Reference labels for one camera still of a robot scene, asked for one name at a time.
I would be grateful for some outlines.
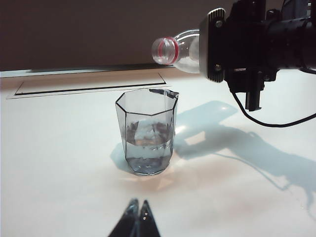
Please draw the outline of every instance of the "black cable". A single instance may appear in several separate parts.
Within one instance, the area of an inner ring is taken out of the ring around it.
[[[308,69],[308,68],[303,68],[300,71],[304,72],[304,73],[310,73],[310,74],[316,74],[316,71],[313,69]]]
[[[294,125],[297,125],[297,124],[300,124],[300,123],[303,123],[303,122],[306,122],[308,120],[311,120],[311,119],[314,119],[316,118],[316,114],[313,114],[311,116],[308,116],[306,118],[303,118],[303,119],[300,119],[300,120],[297,120],[297,121],[294,121],[294,122],[290,122],[290,123],[285,123],[285,124],[270,124],[270,123],[265,123],[265,122],[261,122],[255,118],[253,118],[252,116],[250,116],[249,114],[247,114],[247,112],[245,111],[245,109],[243,108],[240,100],[238,99],[236,93],[232,93],[233,94],[233,97],[234,99],[236,100],[239,108],[241,109],[242,113],[248,118],[250,119],[251,121],[259,124],[259,125],[262,125],[262,126],[265,126],[265,127],[290,127],[290,126],[294,126]]]

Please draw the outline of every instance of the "red ring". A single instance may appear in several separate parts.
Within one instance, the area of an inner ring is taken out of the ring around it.
[[[166,39],[172,40],[174,43],[174,57],[171,61],[171,63],[169,63],[169,65],[173,64],[177,59],[178,59],[178,55],[179,55],[179,45],[178,45],[178,41],[176,41],[175,38],[173,37],[166,37]]]

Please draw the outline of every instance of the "screw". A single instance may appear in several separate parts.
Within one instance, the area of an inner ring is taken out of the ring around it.
[[[268,75],[265,75],[265,76],[263,77],[263,80],[264,80],[264,81],[270,81],[270,77],[269,77]]]
[[[221,28],[223,26],[223,21],[221,21],[221,20],[216,21],[215,26],[217,28]]]
[[[215,64],[214,69],[215,69],[215,71],[219,72],[222,70],[222,66],[220,64]]]

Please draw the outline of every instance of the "glass rim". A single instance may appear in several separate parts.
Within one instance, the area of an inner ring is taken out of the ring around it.
[[[129,92],[132,92],[132,91],[126,91],[124,92],[116,101],[115,101],[115,104],[117,106],[119,106],[126,114],[133,114],[133,115],[143,115],[143,116],[156,116],[156,115],[159,115],[159,114],[163,114],[163,113],[166,113],[166,112],[169,112],[169,111],[174,111],[176,105],[177,105],[177,102],[178,102],[178,96],[175,97],[176,100],[174,101],[174,104],[173,104],[173,107],[171,109],[168,109],[168,110],[164,110],[164,111],[161,111],[161,112],[158,112],[158,113],[155,113],[155,114],[143,114],[143,113],[136,113],[136,112],[129,112],[127,111],[126,109],[124,109],[120,104],[119,104],[119,100],[125,95],[125,93],[129,93]]]

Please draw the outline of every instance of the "bottle neck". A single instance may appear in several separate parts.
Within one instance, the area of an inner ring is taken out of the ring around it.
[[[179,56],[179,45],[175,38],[165,37],[155,40],[152,47],[153,59],[158,64],[172,65]]]

